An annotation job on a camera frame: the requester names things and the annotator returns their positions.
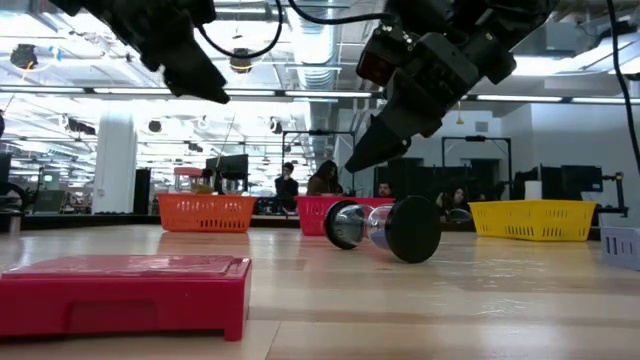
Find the black frame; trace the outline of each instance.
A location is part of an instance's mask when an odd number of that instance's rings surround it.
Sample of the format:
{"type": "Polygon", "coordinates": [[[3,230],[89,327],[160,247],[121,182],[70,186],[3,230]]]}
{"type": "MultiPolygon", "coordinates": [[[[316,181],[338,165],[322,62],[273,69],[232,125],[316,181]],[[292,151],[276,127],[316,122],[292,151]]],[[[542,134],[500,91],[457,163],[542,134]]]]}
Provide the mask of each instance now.
{"type": "MultiPolygon", "coordinates": [[[[355,147],[356,133],[355,131],[330,131],[330,130],[310,130],[310,131],[283,131],[282,132],[282,165],[284,167],[284,148],[287,146],[287,135],[289,134],[307,134],[309,136],[331,136],[331,135],[351,135],[351,143],[355,147]]],[[[351,174],[351,191],[356,189],[356,177],[355,174],[351,174]]]]}
{"type": "Polygon", "coordinates": [[[513,193],[513,164],[511,159],[511,138],[505,137],[484,137],[484,136],[444,136],[441,138],[441,155],[442,155],[442,167],[447,167],[446,162],[446,143],[447,140],[464,140],[465,142],[487,142],[487,141],[504,141],[507,144],[507,166],[509,176],[509,197],[513,193]]]}

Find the dark hair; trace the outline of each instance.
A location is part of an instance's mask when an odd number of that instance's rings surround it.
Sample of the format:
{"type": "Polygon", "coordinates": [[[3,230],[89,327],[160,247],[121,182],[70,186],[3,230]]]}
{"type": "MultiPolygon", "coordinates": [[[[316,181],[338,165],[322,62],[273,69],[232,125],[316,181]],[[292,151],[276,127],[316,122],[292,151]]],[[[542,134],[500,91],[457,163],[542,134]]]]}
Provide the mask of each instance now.
{"type": "Polygon", "coordinates": [[[314,176],[317,176],[325,181],[329,181],[331,180],[331,169],[335,169],[336,173],[334,174],[334,177],[338,176],[338,165],[336,165],[336,163],[334,163],[331,160],[327,160],[325,162],[322,163],[322,165],[320,165],[320,167],[318,168],[318,170],[316,170],[316,173],[313,174],[314,176]]]}

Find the orange basket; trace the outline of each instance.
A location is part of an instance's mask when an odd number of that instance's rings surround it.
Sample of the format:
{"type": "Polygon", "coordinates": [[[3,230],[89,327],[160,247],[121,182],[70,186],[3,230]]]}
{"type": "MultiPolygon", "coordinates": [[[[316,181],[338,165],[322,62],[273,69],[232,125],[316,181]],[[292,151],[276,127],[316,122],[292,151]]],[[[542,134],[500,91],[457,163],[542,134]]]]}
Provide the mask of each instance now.
{"type": "Polygon", "coordinates": [[[158,194],[162,228],[167,231],[246,232],[255,202],[246,196],[158,194]]]}
{"type": "Polygon", "coordinates": [[[358,204],[378,207],[393,204],[395,199],[385,198],[357,198],[342,196],[298,196],[298,214],[300,215],[300,228],[306,236],[324,235],[324,216],[329,208],[342,200],[355,201],[358,204]]]}

